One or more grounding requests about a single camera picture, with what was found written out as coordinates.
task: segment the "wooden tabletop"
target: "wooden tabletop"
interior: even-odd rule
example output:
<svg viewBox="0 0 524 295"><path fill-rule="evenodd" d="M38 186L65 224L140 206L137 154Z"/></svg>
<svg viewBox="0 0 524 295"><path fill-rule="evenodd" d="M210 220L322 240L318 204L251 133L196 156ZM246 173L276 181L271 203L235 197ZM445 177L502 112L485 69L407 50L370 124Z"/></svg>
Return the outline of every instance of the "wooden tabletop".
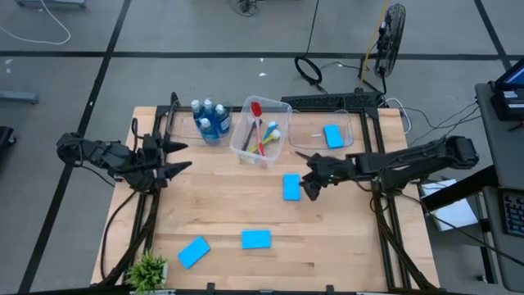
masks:
<svg viewBox="0 0 524 295"><path fill-rule="evenodd" d="M151 132L154 113L154 107L135 108L140 134ZM381 109L379 114L386 150L406 148L398 110ZM311 124L322 116L296 114L292 124ZM234 114L232 128L236 118ZM373 124L368 122L370 134L374 134ZM342 149L340 155L364 152L358 115L351 115L351 124L355 142ZM177 113L174 129L173 139L189 147L172 153L168 161L193 164L161 193L153 253L169 260L166 288L203 289L212 282L217 289L322 291L332 284L337 291L387 290L377 220L369 208L371 193L345 182L324 188L316 202L311 202L303 191L301 201L284 202L282 175L309 172L288 141L275 166L263 170L241 165L227 143L206 146L197 137L190 113ZM374 136L372 142L376 151ZM130 132L127 144L133 145ZM127 184L116 185L108 217L131 192ZM418 197L414 186L408 186L404 193ZM137 200L135 197L124 207L111 225L106 273L129 245ZM438 286L420 206L403 198L397 198L396 204L406 252ZM242 250L240 234L244 229L270 229L271 248ZM202 236L211 250L185 270L177 254L197 236ZM101 280L99 260L93 271L94 283ZM391 260L396 266L392 249ZM401 286L398 269L394 272L397 286Z"/></svg>

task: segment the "keyboard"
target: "keyboard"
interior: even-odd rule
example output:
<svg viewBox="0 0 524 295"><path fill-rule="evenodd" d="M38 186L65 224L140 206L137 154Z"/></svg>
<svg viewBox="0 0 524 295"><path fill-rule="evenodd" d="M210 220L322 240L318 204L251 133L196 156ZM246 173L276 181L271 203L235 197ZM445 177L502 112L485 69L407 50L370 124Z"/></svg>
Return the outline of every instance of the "keyboard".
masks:
<svg viewBox="0 0 524 295"><path fill-rule="evenodd" d="M524 237L524 195L514 191L503 190L502 224L504 232L518 237Z"/></svg>
<svg viewBox="0 0 524 295"><path fill-rule="evenodd" d="M292 108L351 110L377 107L380 97L381 94L378 92L337 93L282 97L282 102L288 103Z"/></svg>

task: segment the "desk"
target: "desk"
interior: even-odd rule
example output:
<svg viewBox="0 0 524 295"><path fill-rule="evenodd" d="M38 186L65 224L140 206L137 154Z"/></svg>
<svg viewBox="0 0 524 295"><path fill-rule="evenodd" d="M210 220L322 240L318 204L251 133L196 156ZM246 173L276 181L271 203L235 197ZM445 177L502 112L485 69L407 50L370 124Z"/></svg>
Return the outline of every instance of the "desk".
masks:
<svg viewBox="0 0 524 295"><path fill-rule="evenodd" d="M524 252L522 251L524 249L524 238L508 236L503 232L497 188L524 190L524 181L522 181L524 130L508 132L508 129L516 125L517 122L499 120L491 105L490 99L494 93L489 84L477 84L475 91L486 137L490 145L493 165L446 189L425 197L424 202L430 210L434 210L482 191L488 213L489 230L493 235L495 246L522 261L524 260ZM493 270L488 270L491 268L489 267L491 258L483 256L483 259L486 273L494 274ZM498 256L497 260L504 287L514 292L524 292L522 267L501 256Z"/></svg>
<svg viewBox="0 0 524 295"><path fill-rule="evenodd" d="M154 107L135 109L141 134L152 129L154 113ZM233 125L237 115L233 113ZM308 124L315 114L300 116L304 117L300 121ZM187 125L196 131L191 113L177 112L175 118L175 129L182 124L183 129L187 130ZM398 110L380 110L380 121L386 150L406 148ZM352 124L355 143L346 152L363 152L358 115L352 117ZM193 165L161 192L152 245L156 255L169 259L166 288L205 289L213 282L217 289L322 291L332 284L337 291L387 290L377 221L369 209L371 193L346 182L323 189L316 202L303 192L300 202L284 202L282 175L308 172L305 161L291 154L289 143L274 168L262 170L240 165L228 146L207 147L197 144L196 139L172 139L187 142L190 147L169 155L168 161L193 161ZM133 145L130 131L127 144ZM130 193L126 184L116 185L108 216ZM404 193L417 196L414 186ZM420 206L403 198L397 198L396 204L406 252L438 286ZM106 271L129 245L136 205L137 198L124 207L111 226ZM243 229L271 229L272 247L242 250ZM185 270L177 254L198 235L211 250ZM391 253L391 260L397 262L392 249ZM101 280L99 260L93 271L94 283Z"/></svg>

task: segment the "blue block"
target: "blue block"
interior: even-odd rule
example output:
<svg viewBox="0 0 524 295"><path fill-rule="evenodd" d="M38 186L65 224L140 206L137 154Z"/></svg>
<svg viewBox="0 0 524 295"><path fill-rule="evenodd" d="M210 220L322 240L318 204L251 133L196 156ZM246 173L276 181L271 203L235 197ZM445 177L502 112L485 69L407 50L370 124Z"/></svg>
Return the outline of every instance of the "blue block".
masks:
<svg viewBox="0 0 524 295"><path fill-rule="evenodd" d="M300 201L300 175L284 175L284 201Z"/></svg>
<svg viewBox="0 0 524 295"><path fill-rule="evenodd" d="M325 125L324 133L326 134L326 143L328 148L344 147L344 140L342 140L341 132L337 125Z"/></svg>
<svg viewBox="0 0 524 295"><path fill-rule="evenodd" d="M243 230L242 249L271 247L271 232L267 229Z"/></svg>
<svg viewBox="0 0 524 295"><path fill-rule="evenodd" d="M210 246L206 243L203 237L195 238L187 247L178 253L178 259L183 265L183 268L188 270L199 259L201 259L208 251Z"/></svg>

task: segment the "green plant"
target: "green plant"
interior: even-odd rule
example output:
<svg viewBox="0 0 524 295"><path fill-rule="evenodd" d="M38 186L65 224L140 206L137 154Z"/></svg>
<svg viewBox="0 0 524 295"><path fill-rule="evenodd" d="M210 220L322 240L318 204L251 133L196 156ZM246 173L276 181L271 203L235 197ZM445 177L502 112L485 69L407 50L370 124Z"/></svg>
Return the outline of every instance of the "green plant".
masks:
<svg viewBox="0 0 524 295"><path fill-rule="evenodd" d="M162 256L153 257L151 250L142 255L137 264L128 271L129 278L126 283L136 288L138 294L149 293L157 288L163 288L162 282L164 264L167 262Z"/></svg>

